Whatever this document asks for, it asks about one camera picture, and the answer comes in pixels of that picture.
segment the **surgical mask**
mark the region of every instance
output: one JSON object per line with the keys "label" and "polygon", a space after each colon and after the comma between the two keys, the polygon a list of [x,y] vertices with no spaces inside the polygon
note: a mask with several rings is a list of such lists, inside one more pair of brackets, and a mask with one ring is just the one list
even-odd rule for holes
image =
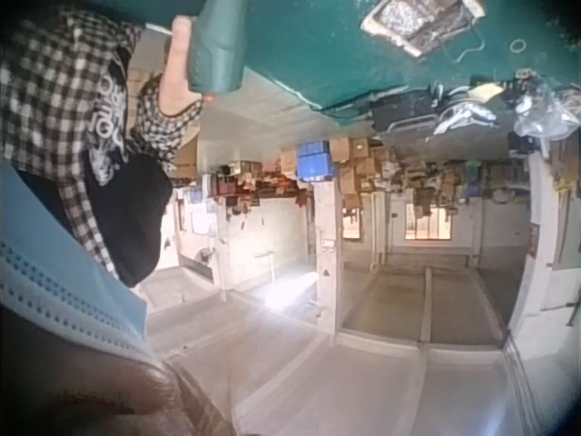
{"label": "surgical mask", "polygon": [[117,281],[0,161],[0,303],[27,321],[97,351],[156,367],[146,303]]}

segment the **black t-shirt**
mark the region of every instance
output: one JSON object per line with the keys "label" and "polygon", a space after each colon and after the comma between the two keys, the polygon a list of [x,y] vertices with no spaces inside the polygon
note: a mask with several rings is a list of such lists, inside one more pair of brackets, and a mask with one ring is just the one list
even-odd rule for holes
{"label": "black t-shirt", "polygon": [[[125,148],[129,58],[127,51],[118,49],[99,83],[83,164],[87,194],[105,246],[120,280],[133,287],[159,262],[162,217],[172,184],[155,159],[130,154]],[[56,184],[19,173],[54,218],[72,233]]]}

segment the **hand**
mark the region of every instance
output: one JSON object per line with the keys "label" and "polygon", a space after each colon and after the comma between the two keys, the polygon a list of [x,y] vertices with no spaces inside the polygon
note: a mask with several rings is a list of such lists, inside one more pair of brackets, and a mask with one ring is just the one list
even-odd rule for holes
{"label": "hand", "polygon": [[192,36],[192,20],[178,15],[172,23],[172,43],[163,70],[158,95],[162,114],[175,116],[202,98],[188,88],[188,50]]}

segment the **blue box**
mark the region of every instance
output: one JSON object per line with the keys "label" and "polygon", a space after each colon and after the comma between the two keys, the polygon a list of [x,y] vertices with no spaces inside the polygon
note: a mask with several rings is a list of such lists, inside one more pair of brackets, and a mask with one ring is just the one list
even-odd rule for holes
{"label": "blue box", "polygon": [[328,153],[299,157],[297,174],[303,182],[325,182],[335,176],[335,166]]}
{"label": "blue box", "polygon": [[310,143],[299,145],[297,150],[297,157],[312,156],[314,154],[320,153],[329,154],[328,141],[312,141]]}

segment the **checkered shirt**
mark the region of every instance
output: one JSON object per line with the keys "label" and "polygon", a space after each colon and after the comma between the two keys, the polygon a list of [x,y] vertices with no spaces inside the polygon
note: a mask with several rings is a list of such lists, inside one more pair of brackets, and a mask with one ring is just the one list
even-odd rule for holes
{"label": "checkered shirt", "polygon": [[[3,157],[20,171],[56,183],[75,238],[115,276],[87,195],[82,152],[97,86],[114,51],[120,46],[132,53],[142,30],[90,11],[50,6],[42,23],[19,25],[0,59]],[[156,77],[143,87],[125,148],[157,158],[168,170],[202,100],[166,117],[157,105],[159,83]]]}

